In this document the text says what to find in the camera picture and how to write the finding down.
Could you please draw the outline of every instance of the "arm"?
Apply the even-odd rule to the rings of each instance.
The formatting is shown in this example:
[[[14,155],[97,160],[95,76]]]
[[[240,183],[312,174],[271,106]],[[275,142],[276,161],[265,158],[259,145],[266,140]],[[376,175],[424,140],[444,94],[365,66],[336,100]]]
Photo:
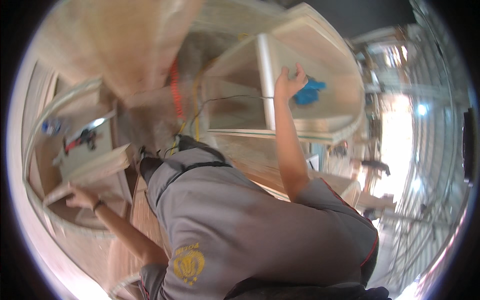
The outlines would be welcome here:
[[[75,197],[67,200],[68,207],[92,209],[98,202],[98,197],[84,189],[75,186],[71,186],[71,189]],[[115,214],[108,206],[99,206],[95,210],[95,215],[144,265],[151,263],[168,264],[168,258],[162,248],[130,225],[125,219]]]
[[[295,79],[288,79],[288,68],[283,67],[275,84],[276,155],[283,186],[292,202],[295,201],[298,192],[307,185],[310,178],[292,113],[288,107],[288,100],[302,89],[307,81],[305,71],[297,63]]]

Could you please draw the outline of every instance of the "person's right hand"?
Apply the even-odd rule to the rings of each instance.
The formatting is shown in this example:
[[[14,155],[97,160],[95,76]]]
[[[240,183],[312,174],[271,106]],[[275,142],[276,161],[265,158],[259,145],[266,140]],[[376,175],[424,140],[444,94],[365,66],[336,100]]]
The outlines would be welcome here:
[[[68,183],[68,186],[73,194],[73,198],[67,200],[68,207],[92,209],[93,206],[98,202],[98,195],[95,195],[86,189],[77,187],[70,182]]]
[[[275,98],[289,100],[308,82],[307,75],[302,66],[297,62],[297,73],[295,79],[288,78],[288,68],[282,67],[282,73],[275,83]]]

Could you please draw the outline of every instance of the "yellow emblem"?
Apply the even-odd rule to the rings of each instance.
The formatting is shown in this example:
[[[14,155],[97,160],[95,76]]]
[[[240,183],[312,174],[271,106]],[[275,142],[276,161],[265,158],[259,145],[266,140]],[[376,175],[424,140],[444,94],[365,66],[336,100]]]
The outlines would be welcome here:
[[[190,286],[197,281],[197,275],[202,272],[205,265],[204,255],[196,250],[198,248],[198,243],[196,243],[180,247],[175,251],[173,273]]]

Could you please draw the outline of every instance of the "gray shirt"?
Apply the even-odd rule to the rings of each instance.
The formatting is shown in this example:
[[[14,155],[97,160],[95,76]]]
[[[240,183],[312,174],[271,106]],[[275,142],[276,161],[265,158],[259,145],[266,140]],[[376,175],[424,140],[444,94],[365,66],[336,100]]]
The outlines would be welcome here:
[[[186,166],[218,161],[198,148],[170,159]],[[223,299],[250,277],[321,287],[359,282],[376,229],[323,180],[312,180],[289,203],[236,168],[195,168],[165,189],[176,173],[164,163],[148,184],[172,246],[168,266],[140,271],[149,299]]]

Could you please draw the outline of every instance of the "black wristband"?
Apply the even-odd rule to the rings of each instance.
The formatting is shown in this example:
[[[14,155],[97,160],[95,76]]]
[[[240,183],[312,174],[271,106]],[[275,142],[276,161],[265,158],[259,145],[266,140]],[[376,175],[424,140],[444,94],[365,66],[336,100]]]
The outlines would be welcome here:
[[[104,204],[105,204],[105,202],[103,202],[102,200],[98,200],[98,202],[92,208],[93,213],[95,213],[95,210],[97,208],[99,208],[101,205],[104,205]]]

